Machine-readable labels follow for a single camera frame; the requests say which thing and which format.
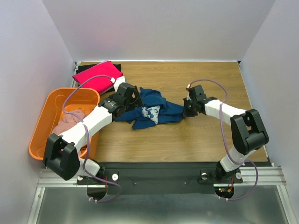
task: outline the gray floor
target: gray floor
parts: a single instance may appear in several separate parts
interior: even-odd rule
[[[251,187],[238,187],[243,195]],[[225,202],[213,195],[132,195],[102,204],[84,188],[46,190],[39,224],[287,224],[276,186],[258,186],[246,199]]]

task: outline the orange bin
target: orange bin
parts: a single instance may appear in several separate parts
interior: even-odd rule
[[[56,89],[48,96],[29,145],[29,153],[33,158],[43,160],[47,138],[51,135],[54,127],[58,125],[58,122],[62,120],[64,115],[62,105],[75,89],[76,88]],[[81,88],[69,99],[65,106],[65,110],[73,111],[80,109],[83,113],[88,115],[99,102],[100,96],[96,90]],[[89,157],[92,159],[96,153],[98,139],[99,132],[90,139]],[[87,150],[85,150],[79,157],[85,158],[86,152]]]

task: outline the red folded towel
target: red folded towel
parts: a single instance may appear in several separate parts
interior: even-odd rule
[[[97,64],[85,71],[82,71],[76,75],[73,75],[73,78],[76,82],[79,84],[82,84],[89,78],[97,75],[107,75],[112,78],[119,78],[122,76],[122,72],[118,71],[117,68],[114,67],[114,65],[110,62],[103,62],[100,64]],[[96,90],[99,94],[102,94],[113,87],[113,83],[110,82],[110,80],[106,77],[99,77],[95,78],[88,83],[86,83],[83,87],[85,88],[92,88]]]

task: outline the gray wall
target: gray wall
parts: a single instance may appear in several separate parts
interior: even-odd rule
[[[241,60],[274,0],[43,0],[74,60]]]
[[[27,223],[40,161],[28,145],[47,95],[73,60],[41,0],[0,0],[0,223]]]
[[[277,0],[240,66],[252,105],[265,122],[267,152],[281,165],[299,217],[299,1]]]

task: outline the wooden tabletop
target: wooden tabletop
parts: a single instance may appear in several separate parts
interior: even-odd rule
[[[127,82],[137,87],[161,92],[168,101],[184,105],[188,83],[200,78],[213,79],[229,93],[227,104],[251,108],[237,62],[116,62]],[[210,82],[203,86],[207,97],[225,98],[225,92]],[[113,122],[100,130],[95,160],[97,161],[219,161],[225,155],[219,120],[203,114],[175,124],[157,125],[133,130],[127,122]],[[224,125],[229,148],[232,147],[230,126]],[[267,161],[263,148],[249,157]]]

